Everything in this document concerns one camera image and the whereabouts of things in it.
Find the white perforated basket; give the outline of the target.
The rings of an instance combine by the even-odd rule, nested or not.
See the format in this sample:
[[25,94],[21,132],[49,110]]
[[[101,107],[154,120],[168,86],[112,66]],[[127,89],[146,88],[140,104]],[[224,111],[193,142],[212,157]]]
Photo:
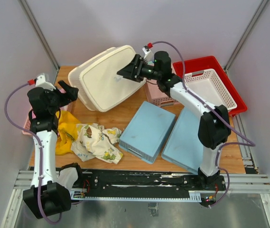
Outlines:
[[237,103],[214,69],[187,73],[185,81],[190,89],[206,101],[216,106],[225,105],[228,111],[237,108]]

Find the pink perforated basket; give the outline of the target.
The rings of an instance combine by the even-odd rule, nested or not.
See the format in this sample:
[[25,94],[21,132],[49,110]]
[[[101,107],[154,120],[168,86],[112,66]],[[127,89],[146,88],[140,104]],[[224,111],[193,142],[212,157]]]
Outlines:
[[178,101],[172,99],[165,93],[161,92],[161,90],[157,85],[156,80],[146,79],[144,90],[147,97],[147,101],[156,106],[165,107],[178,104]]

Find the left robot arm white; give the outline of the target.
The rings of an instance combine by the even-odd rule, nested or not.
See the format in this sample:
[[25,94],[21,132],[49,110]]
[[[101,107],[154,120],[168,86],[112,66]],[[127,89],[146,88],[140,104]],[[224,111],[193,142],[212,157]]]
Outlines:
[[84,184],[84,175],[78,163],[63,166],[56,172],[55,150],[58,135],[58,117],[61,107],[77,99],[78,89],[59,84],[61,92],[42,76],[34,80],[35,87],[27,93],[32,110],[30,132],[35,145],[34,175],[28,190],[23,192],[23,200],[37,219],[48,217],[71,209],[71,189]]

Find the large cream laundry basket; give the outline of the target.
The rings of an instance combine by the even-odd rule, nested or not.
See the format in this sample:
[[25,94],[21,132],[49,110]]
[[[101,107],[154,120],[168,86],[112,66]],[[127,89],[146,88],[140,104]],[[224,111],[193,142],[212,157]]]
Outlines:
[[78,99],[87,109],[107,112],[143,87],[146,81],[138,83],[117,74],[135,54],[130,45],[111,47],[70,71],[69,84],[79,89]]

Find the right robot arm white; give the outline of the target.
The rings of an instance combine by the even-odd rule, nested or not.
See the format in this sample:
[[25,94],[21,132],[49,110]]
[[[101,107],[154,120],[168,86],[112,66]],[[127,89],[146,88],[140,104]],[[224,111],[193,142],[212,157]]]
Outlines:
[[143,79],[156,80],[161,92],[188,108],[199,119],[198,139],[203,145],[203,158],[198,168],[198,185],[209,190],[220,176],[219,156],[222,146],[231,134],[228,110],[222,104],[216,106],[202,99],[186,87],[185,81],[173,73],[171,58],[166,51],[154,55],[154,64],[148,65],[139,54],[117,74],[125,79],[141,82]]

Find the blue perforated basket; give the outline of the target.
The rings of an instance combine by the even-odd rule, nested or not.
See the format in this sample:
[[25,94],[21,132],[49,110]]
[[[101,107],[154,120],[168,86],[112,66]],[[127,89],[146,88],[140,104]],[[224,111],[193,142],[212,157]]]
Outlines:
[[176,115],[143,102],[119,139],[119,147],[153,164],[175,124]]
[[188,108],[183,108],[161,155],[166,161],[195,175],[203,159],[198,128],[198,118]]

